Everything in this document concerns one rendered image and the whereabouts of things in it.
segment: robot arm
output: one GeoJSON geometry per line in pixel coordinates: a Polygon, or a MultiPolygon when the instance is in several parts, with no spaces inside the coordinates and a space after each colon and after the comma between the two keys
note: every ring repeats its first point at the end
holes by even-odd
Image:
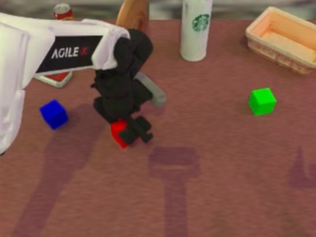
{"type": "Polygon", "coordinates": [[[118,66],[124,28],[98,20],[39,20],[0,13],[0,154],[18,134],[25,91],[34,75],[118,66]]]}

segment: green logo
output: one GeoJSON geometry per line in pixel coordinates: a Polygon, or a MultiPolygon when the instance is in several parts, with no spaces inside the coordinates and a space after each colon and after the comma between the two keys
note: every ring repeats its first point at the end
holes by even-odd
{"type": "Polygon", "coordinates": [[[197,16],[192,21],[192,28],[196,32],[205,31],[209,24],[210,15],[209,14],[202,14],[197,16]]]}

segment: brown table surface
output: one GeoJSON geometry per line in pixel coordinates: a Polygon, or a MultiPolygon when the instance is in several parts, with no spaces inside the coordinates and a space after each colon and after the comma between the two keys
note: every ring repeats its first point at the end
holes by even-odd
{"type": "Polygon", "coordinates": [[[180,21],[150,22],[142,71],[168,102],[144,106],[155,138],[125,151],[92,108],[92,70],[62,89],[33,80],[0,159],[0,237],[316,236],[316,74],[250,52],[249,24],[212,21],[207,57],[189,63],[180,21]],[[278,102],[255,117],[247,99],[262,87],[278,102]],[[57,131],[39,114],[54,98],[70,117],[57,131]]]}

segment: orange basket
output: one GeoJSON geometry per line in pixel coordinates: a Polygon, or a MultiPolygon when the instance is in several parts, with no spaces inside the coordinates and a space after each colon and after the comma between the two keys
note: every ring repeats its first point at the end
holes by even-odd
{"type": "Polygon", "coordinates": [[[246,29],[248,47],[300,75],[316,68],[316,25],[268,7],[246,29]]]}

